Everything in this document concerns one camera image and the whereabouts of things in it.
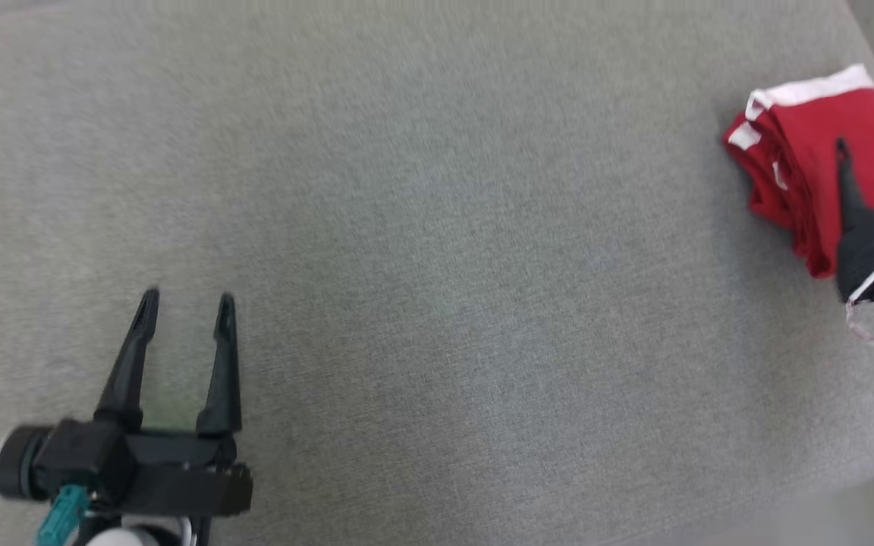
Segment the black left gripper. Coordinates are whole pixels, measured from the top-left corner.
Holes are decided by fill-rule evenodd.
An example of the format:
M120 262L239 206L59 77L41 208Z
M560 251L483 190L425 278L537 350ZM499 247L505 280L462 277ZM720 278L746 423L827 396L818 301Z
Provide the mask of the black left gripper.
M219 300L215 358L206 403L196 420L198 435L139 431L143 367L156 331L159 295L156 287L143 293L93 413L95 421L20 425L7 434L0 446L0 497L55 501L63 487L76 486L97 513L211 518L250 510L252 473L236 462L234 439L203 437L242 431L231 293Z

